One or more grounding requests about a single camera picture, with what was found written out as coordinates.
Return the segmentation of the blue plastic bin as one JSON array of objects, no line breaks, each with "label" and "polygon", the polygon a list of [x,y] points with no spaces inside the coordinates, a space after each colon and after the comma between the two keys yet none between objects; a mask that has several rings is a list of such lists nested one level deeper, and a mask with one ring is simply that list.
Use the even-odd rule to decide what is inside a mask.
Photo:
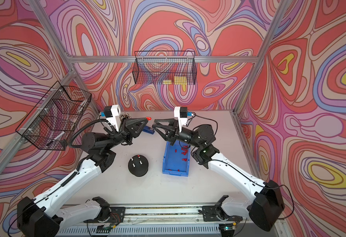
[{"label": "blue plastic bin", "polygon": [[190,145],[175,141],[166,142],[162,172],[166,175],[188,177],[190,168]]}]

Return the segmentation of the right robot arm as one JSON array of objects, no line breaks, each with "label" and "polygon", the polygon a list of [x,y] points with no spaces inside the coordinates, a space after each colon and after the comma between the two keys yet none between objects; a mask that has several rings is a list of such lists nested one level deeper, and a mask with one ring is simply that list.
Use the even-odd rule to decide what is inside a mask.
[{"label": "right robot arm", "polygon": [[263,231],[270,231],[281,216],[285,204],[281,188],[273,180],[268,182],[253,176],[226,158],[213,146],[215,131],[210,124],[201,124],[194,129],[184,128],[180,119],[155,119],[152,127],[167,142],[186,143],[194,148],[192,157],[201,166],[214,171],[234,185],[246,197],[244,204],[224,197],[219,213],[227,216],[248,216]]}]

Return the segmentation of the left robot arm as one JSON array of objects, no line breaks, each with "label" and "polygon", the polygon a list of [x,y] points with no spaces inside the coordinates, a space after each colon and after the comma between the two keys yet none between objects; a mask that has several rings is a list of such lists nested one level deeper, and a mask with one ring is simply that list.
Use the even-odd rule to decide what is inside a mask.
[{"label": "left robot arm", "polygon": [[114,215],[107,201],[94,197],[70,208],[65,203],[91,180],[103,174],[114,162],[117,145],[132,145],[149,117],[126,118],[118,131],[88,132],[82,137],[79,149],[87,156],[79,161],[75,170],[45,192],[34,198],[24,197],[17,205],[14,223],[26,237],[54,237],[59,231],[85,221],[108,222]]}]

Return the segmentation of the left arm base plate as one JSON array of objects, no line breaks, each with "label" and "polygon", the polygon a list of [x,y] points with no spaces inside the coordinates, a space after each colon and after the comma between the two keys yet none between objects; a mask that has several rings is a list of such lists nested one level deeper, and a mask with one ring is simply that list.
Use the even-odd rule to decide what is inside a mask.
[{"label": "left arm base plate", "polygon": [[103,207],[98,217],[85,220],[84,223],[122,223],[125,217],[126,208],[122,206]]}]

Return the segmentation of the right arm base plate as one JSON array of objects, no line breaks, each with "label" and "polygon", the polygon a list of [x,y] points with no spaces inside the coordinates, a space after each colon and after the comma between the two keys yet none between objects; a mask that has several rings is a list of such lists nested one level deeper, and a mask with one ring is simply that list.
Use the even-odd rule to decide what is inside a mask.
[{"label": "right arm base plate", "polygon": [[201,209],[198,210],[198,213],[203,216],[203,220],[205,222],[232,221],[232,222],[239,223],[239,222],[243,221],[243,219],[244,219],[241,216],[229,216],[220,207],[215,206],[215,205],[202,206]]}]

